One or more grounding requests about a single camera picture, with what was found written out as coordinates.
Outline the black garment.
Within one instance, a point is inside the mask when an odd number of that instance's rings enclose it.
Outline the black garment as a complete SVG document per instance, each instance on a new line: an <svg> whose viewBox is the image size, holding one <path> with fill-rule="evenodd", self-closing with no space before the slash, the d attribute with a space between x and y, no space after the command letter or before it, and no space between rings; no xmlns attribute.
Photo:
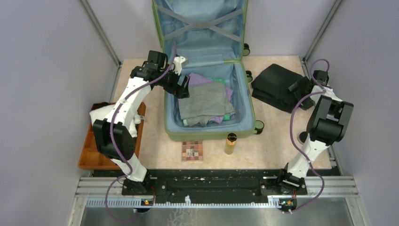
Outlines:
<svg viewBox="0 0 399 226"><path fill-rule="evenodd" d="M304 76L278 64L271 64L251 83L252 97L281 111L291 113L298 100L296 91L289 92L288 87L302 77Z"/></svg>

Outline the gold cap bottle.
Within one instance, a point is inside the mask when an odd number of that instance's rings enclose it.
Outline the gold cap bottle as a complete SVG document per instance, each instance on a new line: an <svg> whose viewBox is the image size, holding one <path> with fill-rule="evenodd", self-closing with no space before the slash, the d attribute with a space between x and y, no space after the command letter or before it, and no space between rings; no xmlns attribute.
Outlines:
<svg viewBox="0 0 399 226"><path fill-rule="evenodd" d="M237 139L238 139L237 135L234 134L234 133L229 133L227 135L227 139L226 139L226 143L225 143L225 149L224 149L224 152L227 155L233 154Z"/></svg>

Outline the orange wooden tray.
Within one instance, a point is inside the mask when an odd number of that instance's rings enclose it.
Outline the orange wooden tray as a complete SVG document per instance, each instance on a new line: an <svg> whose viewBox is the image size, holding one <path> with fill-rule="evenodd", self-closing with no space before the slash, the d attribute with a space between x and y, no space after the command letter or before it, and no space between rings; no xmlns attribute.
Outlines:
<svg viewBox="0 0 399 226"><path fill-rule="evenodd" d="M91 110L96 110L107 105L114 103L100 102L92 105ZM142 102L138 108L139 116L145 116L146 105ZM142 119L140 124L136 125L138 132L135 146L135 155L139 157L141 140L144 128L144 119ZM95 144L95 137L92 129L92 125L89 125L85 143L82 148L80 159L78 162L78 167L84 170L120 170L120 167L112 162L110 159L106 158L104 155L99 153Z"/></svg>

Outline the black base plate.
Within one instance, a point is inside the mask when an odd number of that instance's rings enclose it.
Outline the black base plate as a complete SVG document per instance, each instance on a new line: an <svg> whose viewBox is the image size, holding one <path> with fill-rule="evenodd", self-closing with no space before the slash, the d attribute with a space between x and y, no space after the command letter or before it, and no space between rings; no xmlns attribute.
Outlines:
<svg viewBox="0 0 399 226"><path fill-rule="evenodd" d="M306 187L283 194L277 186L280 170L272 169L150 169L143 182L126 181L122 195L149 195L156 204L267 203L272 195L306 195Z"/></svg>

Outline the green suitcase blue lining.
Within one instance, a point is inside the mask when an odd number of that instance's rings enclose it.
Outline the green suitcase blue lining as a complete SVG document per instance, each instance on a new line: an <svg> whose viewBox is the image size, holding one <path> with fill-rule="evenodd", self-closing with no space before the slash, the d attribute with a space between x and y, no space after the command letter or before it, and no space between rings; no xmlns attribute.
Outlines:
<svg viewBox="0 0 399 226"><path fill-rule="evenodd" d="M188 59L182 75L196 73L220 81L232 89L235 114L221 123L185 126L178 99L164 98L164 125L174 141L225 139L259 135L264 123L255 118L249 84L252 73L244 68L242 57L250 53L244 42L246 0L155 0L154 21L160 45L168 55L176 52Z"/></svg>

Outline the black round jar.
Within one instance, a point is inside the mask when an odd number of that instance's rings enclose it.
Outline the black round jar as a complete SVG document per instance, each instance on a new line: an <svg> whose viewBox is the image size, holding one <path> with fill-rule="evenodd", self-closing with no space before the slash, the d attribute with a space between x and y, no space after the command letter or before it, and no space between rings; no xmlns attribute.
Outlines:
<svg viewBox="0 0 399 226"><path fill-rule="evenodd" d="M301 132L298 135L298 141L300 142L300 144L304 144L306 142L306 140L308 139L309 134L306 131Z"/></svg>

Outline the eyeshadow palette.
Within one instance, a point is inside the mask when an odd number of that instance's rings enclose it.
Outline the eyeshadow palette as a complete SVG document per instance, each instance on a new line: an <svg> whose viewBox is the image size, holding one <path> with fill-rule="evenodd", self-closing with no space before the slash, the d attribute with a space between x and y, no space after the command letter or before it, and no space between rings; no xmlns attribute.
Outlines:
<svg viewBox="0 0 399 226"><path fill-rule="evenodd" d="M202 141L183 141L181 160L187 161L203 161L203 143Z"/></svg>

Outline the purple t-shirt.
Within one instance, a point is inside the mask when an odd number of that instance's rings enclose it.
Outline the purple t-shirt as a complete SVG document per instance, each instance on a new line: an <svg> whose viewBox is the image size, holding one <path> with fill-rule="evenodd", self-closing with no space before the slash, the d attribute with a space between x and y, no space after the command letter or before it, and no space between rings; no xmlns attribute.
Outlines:
<svg viewBox="0 0 399 226"><path fill-rule="evenodd" d="M203 85L203 84L209 84L209 83L213 83L213 82L221 82L225 87L225 93L228 98L228 101L229 102L232 101L232 95L233 95L234 91L226 85L225 80L219 79L219 78L204 77L204 76L196 74L196 73L191 73L189 76L190 76L189 87L199 86L199 85ZM223 121L229 121L230 119L231 119L231 115L226 114L224 116L212 117L208 120L207 123L208 124L211 124L211 123L220 124Z"/></svg>

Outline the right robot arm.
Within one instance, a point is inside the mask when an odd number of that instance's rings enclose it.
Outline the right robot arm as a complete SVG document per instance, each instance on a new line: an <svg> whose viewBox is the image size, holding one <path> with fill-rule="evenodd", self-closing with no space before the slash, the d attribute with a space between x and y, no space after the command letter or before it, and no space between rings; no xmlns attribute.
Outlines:
<svg viewBox="0 0 399 226"><path fill-rule="evenodd" d="M316 105L306 127L303 146L294 146L299 153L280 171L276 181L276 188L282 194L305 188L305 178L309 170L315 170L313 163L317 157L343 139L354 109L354 104L338 98L327 85L326 71L315 70L311 79L315 85L305 98Z"/></svg>

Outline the white fluffy towel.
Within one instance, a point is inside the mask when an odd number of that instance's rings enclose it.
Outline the white fluffy towel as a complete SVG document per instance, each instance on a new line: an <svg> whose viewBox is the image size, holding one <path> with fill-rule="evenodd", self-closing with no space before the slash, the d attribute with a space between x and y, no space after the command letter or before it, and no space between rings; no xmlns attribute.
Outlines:
<svg viewBox="0 0 399 226"><path fill-rule="evenodd" d="M115 104L111 104L92 110L89 113L91 118L91 125L94 125L94 122L96 120L103 120L106 117L106 115L114 108L114 106ZM132 137L137 137L136 125L140 123L141 123L141 116L138 114L138 112L135 112L133 120L131 121L128 129Z"/></svg>

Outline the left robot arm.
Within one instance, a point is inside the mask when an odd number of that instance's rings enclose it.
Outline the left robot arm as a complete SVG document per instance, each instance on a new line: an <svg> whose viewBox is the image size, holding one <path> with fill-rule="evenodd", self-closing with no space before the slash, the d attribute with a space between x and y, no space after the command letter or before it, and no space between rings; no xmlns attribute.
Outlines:
<svg viewBox="0 0 399 226"><path fill-rule="evenodd" d="M97 151L119 166L125 176L124 186L134 194L150 191L150 174L136 156L137 110L154 86L182 99L189 97L189 76L182 76L188 59L174 53L171 58L158 51L149 51L148 58L136 66L119 100L102 119L92 125Z"/></svg>

